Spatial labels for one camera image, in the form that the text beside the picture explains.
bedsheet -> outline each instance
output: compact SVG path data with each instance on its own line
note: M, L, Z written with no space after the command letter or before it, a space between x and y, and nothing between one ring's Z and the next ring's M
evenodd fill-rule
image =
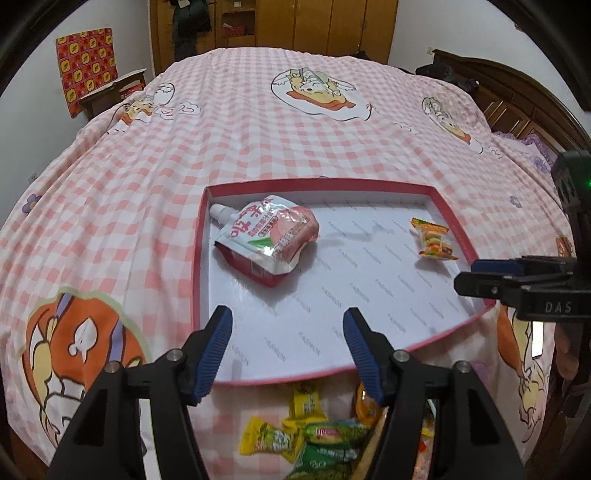
M568 222L527 155L493 136L460 89L378 63L236 48L173 64L80 130L0 232L0 367L12 428L49 462L106 361L137 365L184 342L208 184L318 176L429 184L481 258L555 255ZM509 332L499 337L505 360L498 324ZM439 365L472 362L524 459L541 429L553 326L544 326L541 356L531 344L531 324L497 306L417 352ZM357 381L354 372L322 381L330 418L349 415ZM237 454L250 416L279 424L289 397L285 385L214 386L191 409L212 478L290 470L279 456ZM145 464L157 478L145 408Z

bed headboard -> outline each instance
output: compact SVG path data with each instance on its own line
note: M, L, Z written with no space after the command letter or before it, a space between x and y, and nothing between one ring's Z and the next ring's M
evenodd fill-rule
M547 88L519 70L492 60L434 50L433 63L445 63L458 77L478 81L473 96L493 132L525 138L536 133L555 152L591 150L579 121Z

screw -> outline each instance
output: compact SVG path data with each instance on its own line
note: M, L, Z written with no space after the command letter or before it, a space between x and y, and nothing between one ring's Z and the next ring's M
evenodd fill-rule
M466 362L465 360L460 360L454 364L456 370L460 373L467 374L470 370L472 370L472 366L470 363Z
M119 362L113 360L112 362L109 362L105 365L105 372L107 372L108 374L114 374L120 366L121 364Z
M166 360L178 362L183 357L183 351L180 348L173 348L166 352Z
M397 362L404 363L404 362L408 362L408 360L410 359L410 355L408 354L408 352L406 350L396 350L394 352L394 359Z

pink checkered bedsheet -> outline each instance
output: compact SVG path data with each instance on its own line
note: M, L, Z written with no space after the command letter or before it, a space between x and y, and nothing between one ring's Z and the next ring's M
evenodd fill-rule
M429 184L485 258L554 255L555 238L569 234L551 186L531 166L535 152L492 135L458 88L393 67L220 49L173 64L125 103L79 132L1 231L0 365L9 420L46 462L54 452L47 392L32 393L24 372L23 358L34 360L29 318L68 287L116 305L147 360L181 345L191 331L194 231L208 184L318 176ZM531 358L531 345L524 353L524 368L536 362L539 373L527 378L537 395L524 399L524 380L496 351L497 315L493 309L417 355L440 365L473 362L526 458L541 428L553 327L545 327L541 358ZM76 341L71 355L82 352ZM323 380L329 417L348 416L356 381L353 373ZM290 470L279 456L237 454L250 416L279 424L289 397L285 385L214 387L192 409L212 478L270 480Z

wooden cabinet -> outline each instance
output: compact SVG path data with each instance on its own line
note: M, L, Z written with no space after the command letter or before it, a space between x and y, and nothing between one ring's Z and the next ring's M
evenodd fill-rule
M293 49L326 55L333 0L298 0Z
M198 36L198 53L257 46L338 57L364 50L370 59L387 63L398 0L209 0L208 5L213 28ZM174 61L173 12L168 2L150 0L157 73ZM228 35L228 26L244 29L245 35Z
M257 47L293 48L296 3L297 0L257 0Z

